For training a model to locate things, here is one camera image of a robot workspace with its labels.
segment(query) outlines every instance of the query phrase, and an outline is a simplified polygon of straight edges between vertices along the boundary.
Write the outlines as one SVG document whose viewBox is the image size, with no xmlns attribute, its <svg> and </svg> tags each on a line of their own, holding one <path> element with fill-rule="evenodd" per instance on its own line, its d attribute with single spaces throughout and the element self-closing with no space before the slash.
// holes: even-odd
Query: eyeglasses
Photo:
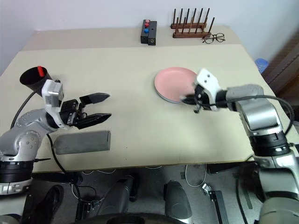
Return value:
<svg viewBox="0 0 299 224">
<path fill-rule="evenodd" d="M 203 42 L 206 42 L 208 44 L 212 43 L 214 41 L 214 39 L 216 39 L 216 41 L 218 41 L 218 42 L 223 42 L 225 40 L 223 33 L 208 34 L 208 35 L 205 35 L 202 39 L 204 40 Z"/>
</svg>

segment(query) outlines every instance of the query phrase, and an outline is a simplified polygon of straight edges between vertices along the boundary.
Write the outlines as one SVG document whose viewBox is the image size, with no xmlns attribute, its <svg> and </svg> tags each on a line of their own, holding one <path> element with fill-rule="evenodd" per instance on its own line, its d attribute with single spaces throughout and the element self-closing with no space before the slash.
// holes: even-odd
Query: white cable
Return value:
<svg viewBox="0 0 299 224">
<path fill-rule="evenodd" d="M 116 171 L 116 169 L 114 169 L 112 172 L 105 172 L 105 171 L 101 171 L 101 170 L 96 170 L 97 172 L 100 172 L 100 173 L 104 173 L 104 174 L 112 174 L 112 173 L 114 173 L 115 171 Z M 86 173 L 85 171 L 82 171 L 82 173 L 84 174 L 84 175 L 90 175 L 90 174 L 92 174 L 94 171 L 91 171 L 90 173 Z"/>
<path fill-rule="evenodd" d="M 116 171 L 116 169 L 114 169 L 112 172 L 104 172 L 104 171 L 101 171 L 101 170 L 96 170 L 97 172 L 100 172 L 100 173 L 104 173 L 104 174 L 112 174 Z"/>
<path fill-rule="evenodd" d="M 187 179 L 187 168 L 188 168 L 188 165 L 186 165 L 186 168 L 185 168 L 185 179 L 186 179 L 186 182 L 187 184 L 190 186 L 190 187 L 199 187 L 200 185 L 202 185 L 204 182 L 205 182 L 205 179 L 206 179 L 206 169 L 207 169 L 207 165 L 206 165 L 206 169 L 205 169 L 205 175 L 204 175 L 204 178 L 202 180 L 202 182 L 198 185 L 191 185 L 189 182 L 188 182 L 188 179 Z"/>
<path fill-rule="evenodd" d="M 92 171 L 92 172 L 90 172 L 90 173 L 86 173 L 85 171 L 82 171 L 82 173 L 83 173 L 84 175 L 90 175 L 90 174 L 92 174 L 92 173 L 93 173 L 93 171 Z"/>
<path fill-rule="evenodd" d="M 159 167 L 145 167 L 146 169 L 159 169 L 161 168 L 162 166 L 159 166 Z"/>
</svg>

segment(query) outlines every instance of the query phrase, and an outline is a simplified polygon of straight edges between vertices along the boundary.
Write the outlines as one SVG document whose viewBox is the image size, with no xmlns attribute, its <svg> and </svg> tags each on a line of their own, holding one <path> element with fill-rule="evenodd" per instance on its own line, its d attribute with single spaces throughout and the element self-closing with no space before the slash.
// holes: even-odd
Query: wooden peg rack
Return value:
<svg viewBox="0 0 299 224">
<path fill-rule="evenodd" d="M 173 38 L 202 38 L 208 34 L 211 34 L 212 25 L 214 23 L 215 17 L 212 20 L 211 26 L 209 28 L 208 32 L 205 32 L 206 24 L 208 15 L 210 12 L 210 8 L 207 10 L 206 17 L 204 22 L 200 22 L 201 16 L 202 16 L 203 8 L 201 8 L 199 17 L 197 22 L 195 21 L 196 16 L 196 8 L 194 9 L 193 17 L 191 17 L 190 22 L 188 22 L 189 12 L 190 9 L 187 11 L 187 16 L 184 17 L 184 22 L 182 23 L 182 15 L 183 15 L 183 9 L 181 9 L 180 16 L 177 17 L 177 20 L 175 22 L 176 18 L 176 9 L 174 9 L 173 13 L 173 23 L 171 24 L 171 29 L 175 29 L 175 32 L 173 33 Z"/>
</svg>

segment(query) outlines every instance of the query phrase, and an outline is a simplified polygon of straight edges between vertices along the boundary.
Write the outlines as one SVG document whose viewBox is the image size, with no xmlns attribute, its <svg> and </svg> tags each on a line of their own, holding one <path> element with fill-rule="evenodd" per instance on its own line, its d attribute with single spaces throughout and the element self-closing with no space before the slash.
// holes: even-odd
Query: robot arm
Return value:
<svg viewBox="0 0 299 224">
<path fill-rule="evenodd" d="M 284 221 L 298 218 L 299 165 L 294 152 L 289 148 L 274 105 L 266 98 L 254 98 L 264 95 L 262 87 L 249 84 L 222 90 L 217 79 L 206 69 L 199 72 L 194 85 L 195 95 L 183 100 L 190 103 L 190 98 L 194 97 L 194 112 L 198 113 L 202 107 L 211 111 L 228 108 L 240 114 L 267 199 L 260 214 L 260 222 L 269 223 L 271 220 L 272 223 L 280 223 L 277 217 Z"/>
<path fill-rule="evenodd" d="M 37 150 L 46 134 L 58 128 L 75 126 L 82 129 L 93 126 L 111 116 L 110 113 L 87 116 L 84 112 L 87 104 L 108 98 L 109 95 L 105 93 L 80 97 L 80 104 L 75 99 L 62 103 L 62 84 L 47 80 L 42 95 L 45 109 L 25 113 L 12 129 L 0 137 L 0 195 L 16 194 L 29 188 Z"/>
</svg>

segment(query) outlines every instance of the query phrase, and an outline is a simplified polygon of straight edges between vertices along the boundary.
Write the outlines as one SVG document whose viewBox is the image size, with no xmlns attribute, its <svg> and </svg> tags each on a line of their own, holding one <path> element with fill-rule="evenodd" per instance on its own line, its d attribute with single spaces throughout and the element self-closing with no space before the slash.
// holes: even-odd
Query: black box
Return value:
<svg viewBox="0 0 299 224">
<path fill-rule="evenodd" d="M 148 43 L 148 40 L 149 40 L 149 33 L 144 32 L 144 30 L 146 29 L 145 28 L 145 24 L 146 24 L 145 21 L 146 20 L 143 20 L 142 29 L 141 29 L 141 35 L 140 35 L 140 42 L 141 43 Z"/>
<path fill-rule="evenodd" d="M 149 22 L 148 45 L 156 45 L 157 21 Z"/>
</svg>

